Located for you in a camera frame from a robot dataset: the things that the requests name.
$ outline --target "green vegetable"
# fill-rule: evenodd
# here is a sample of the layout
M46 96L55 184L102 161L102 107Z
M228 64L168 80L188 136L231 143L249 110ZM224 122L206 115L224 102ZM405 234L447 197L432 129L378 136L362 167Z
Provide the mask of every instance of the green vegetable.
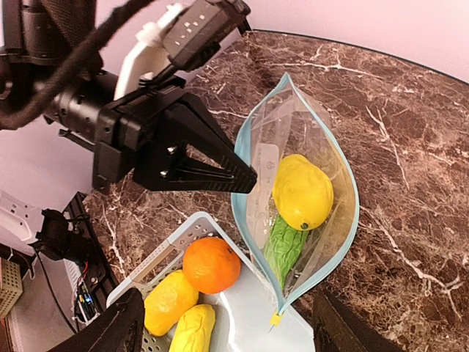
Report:
M300 257L309 231L298 231L290 227L281 216L277 216L264 246L264 257L284 289L287 275Z

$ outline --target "ziplock bag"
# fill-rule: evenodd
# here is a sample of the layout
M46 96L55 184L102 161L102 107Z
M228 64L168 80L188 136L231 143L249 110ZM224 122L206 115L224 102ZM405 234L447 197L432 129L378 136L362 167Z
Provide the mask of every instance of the ziplock bag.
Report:
M320 283L344 259L358 225L358 190L350 165L330 132L330 115L301 92L285 73L278 86L249 114L237 136L234 151L256 170L250 194L232 194L234 219L254 262L276 293L281 316L299 296ZM304 155L330 179L334 201L327 220L307 233L286 278L263 253L278 211L272 199L279 161Z

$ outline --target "yellow fruit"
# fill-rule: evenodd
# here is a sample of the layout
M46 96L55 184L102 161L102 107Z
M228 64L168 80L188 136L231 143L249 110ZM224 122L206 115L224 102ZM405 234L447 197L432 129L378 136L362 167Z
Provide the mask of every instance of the yellow fruit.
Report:
M145 298L145 328L151 335L163 336L198 300L199 292L182 270L173 271Z
M209 304L190 308L180 318L169 352L208 352L215 310Z
M272 195L278 213L298 231L319 227L334 201L329 177L299 154L280 160Z

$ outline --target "plastic basket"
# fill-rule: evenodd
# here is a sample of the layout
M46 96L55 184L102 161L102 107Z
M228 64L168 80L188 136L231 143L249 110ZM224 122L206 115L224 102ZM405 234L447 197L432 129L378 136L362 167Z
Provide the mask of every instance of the plastic basket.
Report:
M284 323L269 332L270 317L276 309L276 298L271 286L215 220L205 212L190 216L135 268L111 292L107 306L109 307L131 287L138 288L143 297L147 297L164 277L172 271L181 269L185 249L194 240L206 236L223 238L243 261L240 278L232 288L219 295L202 295L203 303L212 304L217 316L210 352L284 352L289 347L293 347L297 352L314 351L312 328L293 308L286 312ZM169 261L169 258L173 257L171 254L174 253L176 256ZM158 273L153 279L146 284L141 283L148 274L155 271ZM222 310L227 307L231 312ZM141 352L168 352L173 333L174 328L165 337L153 337L144 329Z
M23 293L23 285L18 264L1 259L0 272L0 319L3 319Z

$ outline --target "table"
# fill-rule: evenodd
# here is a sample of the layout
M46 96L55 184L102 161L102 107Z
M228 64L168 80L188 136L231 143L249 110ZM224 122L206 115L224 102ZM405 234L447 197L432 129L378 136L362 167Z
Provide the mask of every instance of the table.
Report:
M330 112L361 198L355 242L321 285L407 351L467 351L469 86L350 45L250 32L188 89L234 141L285 71ZM245 250L228 194L151 193L126 177L86 206L120 280L199 210ZM295 302L309 322L311 305L311 293Z

